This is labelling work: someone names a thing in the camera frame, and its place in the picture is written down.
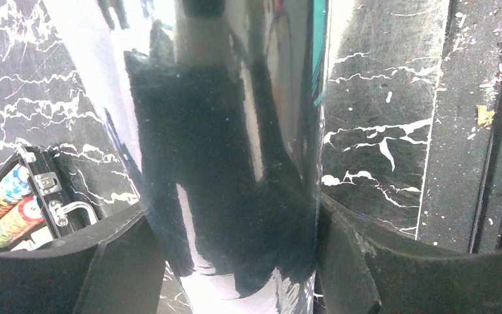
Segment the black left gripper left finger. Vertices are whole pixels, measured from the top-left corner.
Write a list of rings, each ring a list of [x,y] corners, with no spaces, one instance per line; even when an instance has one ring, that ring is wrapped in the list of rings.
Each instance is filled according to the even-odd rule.
[[[0,253],[0,313],[155,313],[164,271],[133,205],[43,249]]]

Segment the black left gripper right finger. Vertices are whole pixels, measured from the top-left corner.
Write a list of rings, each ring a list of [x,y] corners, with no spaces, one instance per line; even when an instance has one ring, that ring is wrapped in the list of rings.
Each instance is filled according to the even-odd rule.
[[[321,197],[318,277],[327,313],[502,313],[502,251],[427,245]]]

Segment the black shuttlecock tube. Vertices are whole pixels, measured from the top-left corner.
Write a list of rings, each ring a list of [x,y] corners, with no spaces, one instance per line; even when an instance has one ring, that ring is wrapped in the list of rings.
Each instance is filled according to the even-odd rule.
[[[326,1],[46,1],[194,313],[312,313]]]

